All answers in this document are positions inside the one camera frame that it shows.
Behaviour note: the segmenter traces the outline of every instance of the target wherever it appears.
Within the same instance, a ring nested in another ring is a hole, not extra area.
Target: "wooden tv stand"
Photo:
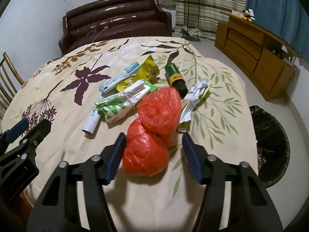
[[[245,73],[266,101],[281,97],[294,75],[293,68],[281,58],[282,45],[291,58],[300,55],[266,29],[228,16],[228,24],[218,23],[215,47]]]

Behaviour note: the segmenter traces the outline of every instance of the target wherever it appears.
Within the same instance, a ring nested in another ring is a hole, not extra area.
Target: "green bottle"
[[[188,89],[186,87],[183,76],[177,69],[177,66],[173,63],[170,63],[167,64],[164,69],[170,85],[179,92],[181,98],[184,98],[188,93]]]

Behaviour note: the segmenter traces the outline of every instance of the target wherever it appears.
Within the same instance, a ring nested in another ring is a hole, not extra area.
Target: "floor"
[[[309,195],[309,159],[301,133],[283,98],[265,101],[246,75],[222,52],[214,47],[214,41],[192,38],[193,46],[205,57],[214,58],[231,67],[246,84],[248,104],[258,105],[272,114],[283,126],[289,139],[291,154],[288,169],[283,178],[268,188],[285,228],[298,213]]]

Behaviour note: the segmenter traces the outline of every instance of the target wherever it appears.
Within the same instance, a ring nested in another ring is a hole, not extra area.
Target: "black trash bin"
[[[289,165],[288,137],[279,121],[257,105],[250,106],[262,166],[259,178],[266,188],[276,184]]]

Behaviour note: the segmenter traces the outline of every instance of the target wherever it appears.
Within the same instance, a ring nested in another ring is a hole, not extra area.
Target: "yellow packet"
[[[137,74],[131,79],[131,84],[134,84],[136,81],[143,79],[144,81],[151,81],[156,76],[160,74],[159,68],[155,64],[151,55],[143,62],[139,68]],[[117,85],[117,91],[121,92],[124,89],[128,88],[130,83],[128,80],[125,80]]]

